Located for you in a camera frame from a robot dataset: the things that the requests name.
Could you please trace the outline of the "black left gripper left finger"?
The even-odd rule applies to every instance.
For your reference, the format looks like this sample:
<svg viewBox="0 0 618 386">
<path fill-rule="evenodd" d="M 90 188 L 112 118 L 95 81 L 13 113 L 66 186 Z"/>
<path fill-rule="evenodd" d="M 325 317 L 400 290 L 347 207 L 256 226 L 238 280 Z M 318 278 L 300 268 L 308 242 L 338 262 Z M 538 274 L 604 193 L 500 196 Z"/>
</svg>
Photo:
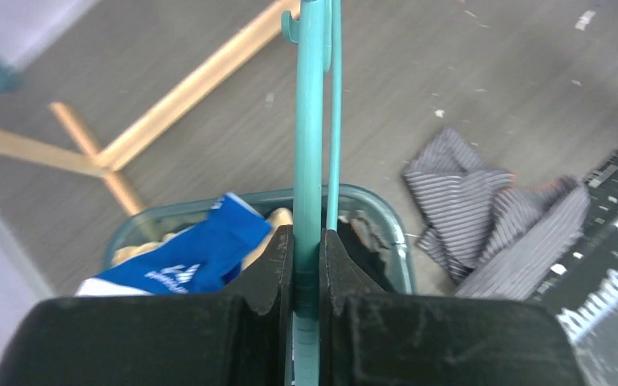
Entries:
<svg viewBox="0 0 618 386">
<path fill-rule="evenodd" d="M 0 385 L 288 385 L 293 235 L 213 294 L 52 298 L 19 324 Z"/>
</svg>

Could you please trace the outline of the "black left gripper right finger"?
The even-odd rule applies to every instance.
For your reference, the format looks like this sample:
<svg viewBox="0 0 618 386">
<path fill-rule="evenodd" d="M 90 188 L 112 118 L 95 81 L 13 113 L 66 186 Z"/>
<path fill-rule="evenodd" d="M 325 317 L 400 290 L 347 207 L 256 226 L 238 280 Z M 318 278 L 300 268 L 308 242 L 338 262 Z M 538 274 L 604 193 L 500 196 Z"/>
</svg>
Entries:
<svg viewBox="0 0 618 386">
<path fill-rule="evenodd" d="M 582 385 L 564 330 L 526 302 L 387 293 L 336 232 L 319 244 L 322 385 Z"/>
</svg>

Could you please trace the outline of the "blue underwear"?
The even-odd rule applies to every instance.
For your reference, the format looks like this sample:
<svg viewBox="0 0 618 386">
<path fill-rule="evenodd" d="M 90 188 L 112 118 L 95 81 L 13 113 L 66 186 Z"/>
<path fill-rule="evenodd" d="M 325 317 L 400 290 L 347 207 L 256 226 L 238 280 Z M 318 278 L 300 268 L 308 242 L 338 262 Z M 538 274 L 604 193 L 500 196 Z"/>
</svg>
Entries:
<svg viewBox="0 0 618 386">
<path fill-rule="evenodd" d="M 241 261 L 270 231 L 265 218 L 228 192 L 200 224 L 157 249 L 83 281 L 77 297 L 211 293 L 241 271 Z"/>
</svg>

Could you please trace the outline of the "grey striped underwear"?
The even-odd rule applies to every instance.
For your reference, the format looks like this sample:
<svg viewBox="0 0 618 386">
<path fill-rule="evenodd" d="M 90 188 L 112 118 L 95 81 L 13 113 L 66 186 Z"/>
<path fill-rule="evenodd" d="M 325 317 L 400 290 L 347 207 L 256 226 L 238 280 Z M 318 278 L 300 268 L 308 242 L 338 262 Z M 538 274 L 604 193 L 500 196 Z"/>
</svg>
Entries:
<svg viewBox="0 0 618 386">
<path fill-rule="evenodd" d="M 544 187 L 513 184 L 445 127 L 402 173 L 425 227 L 417 245 L 455 283 L 460 298 L 525 300 L 581 237 L 588 189 L 571 175 Z"/>
</svg>

